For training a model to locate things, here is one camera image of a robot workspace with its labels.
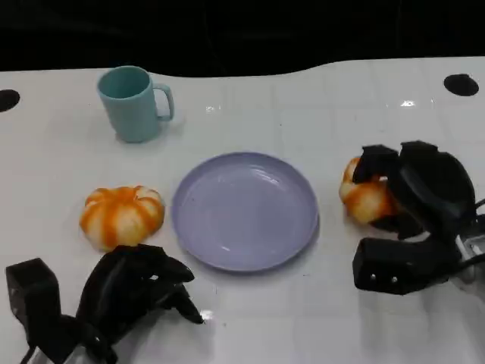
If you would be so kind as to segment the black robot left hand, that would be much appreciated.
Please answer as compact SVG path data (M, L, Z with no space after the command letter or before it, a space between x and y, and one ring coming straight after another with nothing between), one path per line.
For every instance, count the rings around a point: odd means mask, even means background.
M153 312L175 309L202 324L184 287L194 279L186 265L159 246L118 246L104 254L84 285L76 314L86 329L88 357L95 363L116 363L113 346Z

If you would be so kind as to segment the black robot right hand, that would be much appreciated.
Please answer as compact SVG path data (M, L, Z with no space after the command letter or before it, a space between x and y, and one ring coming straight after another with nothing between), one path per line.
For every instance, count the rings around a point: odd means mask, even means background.
M421 140L363 148L352 182L376 182L390 197L390 212L378 212L370 225L400 240L427 231L438 237L459 234L477 221L474 185L463 164L438 146Z

